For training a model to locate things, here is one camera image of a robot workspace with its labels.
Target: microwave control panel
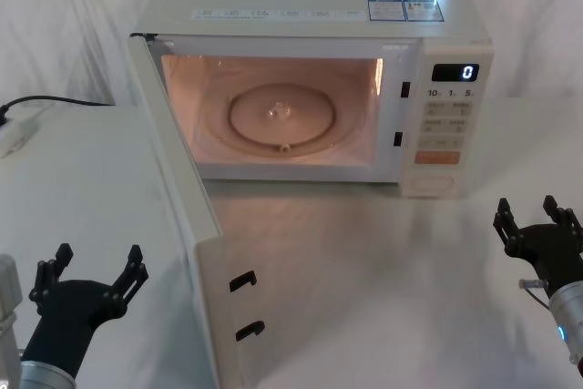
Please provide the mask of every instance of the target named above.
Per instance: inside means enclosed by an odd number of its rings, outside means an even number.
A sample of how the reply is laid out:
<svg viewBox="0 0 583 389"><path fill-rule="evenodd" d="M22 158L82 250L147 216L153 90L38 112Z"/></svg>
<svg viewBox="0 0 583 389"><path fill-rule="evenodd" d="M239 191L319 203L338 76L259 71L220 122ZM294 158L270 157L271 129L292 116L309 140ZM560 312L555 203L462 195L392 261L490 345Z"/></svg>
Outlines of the microwave control panel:
<svg viewBox="0 0 583 389"><path fill-rule="evenodd" d="M408 124L402 192L458 194L492 60L490 46L425 45Z"/></svg>

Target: digital display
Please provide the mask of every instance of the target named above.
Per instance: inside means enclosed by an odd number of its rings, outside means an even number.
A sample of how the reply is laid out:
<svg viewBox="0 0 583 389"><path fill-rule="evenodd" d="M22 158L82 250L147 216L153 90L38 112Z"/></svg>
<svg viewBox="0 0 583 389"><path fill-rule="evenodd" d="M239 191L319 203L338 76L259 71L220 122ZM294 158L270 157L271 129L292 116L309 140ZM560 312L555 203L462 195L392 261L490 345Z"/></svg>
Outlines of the digital display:
<svg viewBox="0 0 583 389"><path fill-rule="evenodd" d="M434 82L474 82L479 64L436 64L431 80Z"/></svg>

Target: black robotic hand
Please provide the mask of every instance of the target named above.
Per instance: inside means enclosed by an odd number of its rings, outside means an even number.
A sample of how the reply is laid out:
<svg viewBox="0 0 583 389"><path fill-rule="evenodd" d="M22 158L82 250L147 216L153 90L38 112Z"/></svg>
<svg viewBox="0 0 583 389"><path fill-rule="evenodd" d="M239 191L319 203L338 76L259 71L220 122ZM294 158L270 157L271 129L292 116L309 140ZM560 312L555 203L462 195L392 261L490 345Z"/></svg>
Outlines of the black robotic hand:
<svg viewBox="0 0 583 389"><path fill-rule="evenodd" d="M494 227L506 254L526 260L535 268L549 298L548 305L524 288L551 311L558 334L569 349L569 360L583 376L583 229L573 210L561 209L552 196L545 197L543 209L554 223L519 229L503 198Z"/></svg>
<svg viewBox="0 0 583 389"><path fill-rule="evenodd" d="M41 320L21 361L47 363L75 378L97 327L126 314L148 272L139 246L133 245L126 268L112 285L85 280L59 282L72 258L71 247L63 243L54 260L38 263L29 298L36 303Z"/></svg>

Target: microwave label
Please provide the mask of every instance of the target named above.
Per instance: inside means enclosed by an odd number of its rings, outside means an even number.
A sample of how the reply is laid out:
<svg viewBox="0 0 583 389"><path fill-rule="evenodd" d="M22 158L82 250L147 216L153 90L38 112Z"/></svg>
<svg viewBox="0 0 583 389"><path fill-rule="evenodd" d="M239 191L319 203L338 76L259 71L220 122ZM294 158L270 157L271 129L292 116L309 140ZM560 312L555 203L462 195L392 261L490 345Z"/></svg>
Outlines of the microwave label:
<svg viewBox="0 0 583 389"><path fill-rule="evenodd" d="M269 20L276 22L365 22L361 10L195 9L190 20Z"/></svg>
<svg viewBox="0 0 583 389"><path fill-rule="evenodd" d="M368 0L372 22L443 22L436 0Z"/></svg>
<svg viewBox="0 0 583 389"><path fill-rule="evenodd" d="M436 0L403 0L407 22L443 22Z"/></svg>
<svg viewBox="0 0 583 389"><path fill-rule="evenodd" d="M368 13L372 22L404 22L403 0L368 0Z"/></svg>

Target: black power cord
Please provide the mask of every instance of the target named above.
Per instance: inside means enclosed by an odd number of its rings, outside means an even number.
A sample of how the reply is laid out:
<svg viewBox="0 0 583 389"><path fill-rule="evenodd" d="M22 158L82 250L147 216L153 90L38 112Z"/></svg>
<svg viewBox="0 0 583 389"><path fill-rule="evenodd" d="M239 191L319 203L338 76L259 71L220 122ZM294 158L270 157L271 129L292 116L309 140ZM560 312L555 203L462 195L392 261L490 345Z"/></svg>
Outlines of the black power cord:
<svg viewBox="0 0 583 389"><path fill-rule="evenodd" d="M87 102L86 100L69 99L68 97L56 96L25 96L3 104L0 107L0 127L6 123L6 113L16 104L28 102L30 100L54 100L56 102L67 102L69 104L86 105L88 107L111 107L111 104L102 104L100 102Z"/></svg>

